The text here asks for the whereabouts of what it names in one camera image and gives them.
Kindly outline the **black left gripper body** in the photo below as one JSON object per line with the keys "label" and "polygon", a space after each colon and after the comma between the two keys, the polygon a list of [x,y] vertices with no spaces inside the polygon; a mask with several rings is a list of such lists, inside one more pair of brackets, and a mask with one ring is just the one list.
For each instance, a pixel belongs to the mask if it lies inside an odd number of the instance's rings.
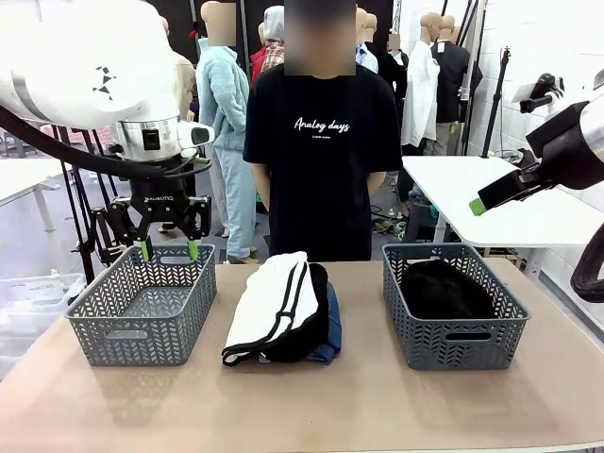
{"label": "black left gripper body", "polygon": [[130,179],[130,206],[148,223],[193,224],[193,163],[154,162],[154,174]]}

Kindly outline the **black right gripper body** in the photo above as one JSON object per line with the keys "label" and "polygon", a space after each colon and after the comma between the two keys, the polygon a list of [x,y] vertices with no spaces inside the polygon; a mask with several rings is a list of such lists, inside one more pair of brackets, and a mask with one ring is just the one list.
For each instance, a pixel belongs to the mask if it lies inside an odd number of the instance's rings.
{"label": "black right gripper body", "polygon": [[603,103],[572,104],[527,136],[536,172],[552,186],[588,189],[603,181]]}

